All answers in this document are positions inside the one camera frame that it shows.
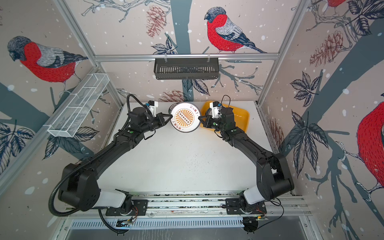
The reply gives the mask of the orange sunburst plate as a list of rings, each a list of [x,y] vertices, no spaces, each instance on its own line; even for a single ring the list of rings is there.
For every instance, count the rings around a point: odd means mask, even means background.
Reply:
[[[179,103],[172,111],[171,124],[179,132],[190,133],[195,131],[199,125],[201,111],[192,103]]]

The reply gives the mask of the green lettered plate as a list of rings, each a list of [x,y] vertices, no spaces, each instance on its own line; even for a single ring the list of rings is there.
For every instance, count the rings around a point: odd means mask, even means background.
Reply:
[[[172,104],[170,107],[169,107],[169,114],[172,115],[172,111],[173,109],[175,108],[175,106],[177,106],[179,103],[174,103]]]

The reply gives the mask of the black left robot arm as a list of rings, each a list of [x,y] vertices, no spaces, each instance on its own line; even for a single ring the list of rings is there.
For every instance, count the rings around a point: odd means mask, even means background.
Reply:
[[[129,112],[126,123],[110,144],[87,161],[69,164],[64,168],[62,179],[49,197],[51,214],[65,217],[78,211],[130,206],[129,193],[102,190],[98,179],[115,161],[144,140],[146,132],[155,132],[170,122],[172,117],[163,113],[152,116],[151,111],[143,107]]]

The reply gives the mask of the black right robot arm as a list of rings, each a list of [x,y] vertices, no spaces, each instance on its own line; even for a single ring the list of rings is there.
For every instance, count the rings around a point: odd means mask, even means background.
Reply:
[[[294,190],[295,185],[286,157],[274,154],[254,142],[237,127],[233,108],[210,103],[211,113],[199,117],[204,128],[220,133],[223,141],[241,151],[256,166],[256,185],[240,193],[240,209],[248,214],[258,204]]]

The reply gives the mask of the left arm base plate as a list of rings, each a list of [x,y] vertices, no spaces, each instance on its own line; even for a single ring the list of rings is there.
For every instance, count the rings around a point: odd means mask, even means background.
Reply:
[[[106,216],[145,216],[148,203],[148,200],[127,200],[119,208],[108,207],[106,211]]]

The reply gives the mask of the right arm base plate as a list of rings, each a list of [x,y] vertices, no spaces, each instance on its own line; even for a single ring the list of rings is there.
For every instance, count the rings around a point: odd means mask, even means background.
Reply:
[[[228,215],[266,215],[267,210],[265,202],[261,201],[255,204],[248,204],[245,199],[225,199],[225,204],[223,205]]]

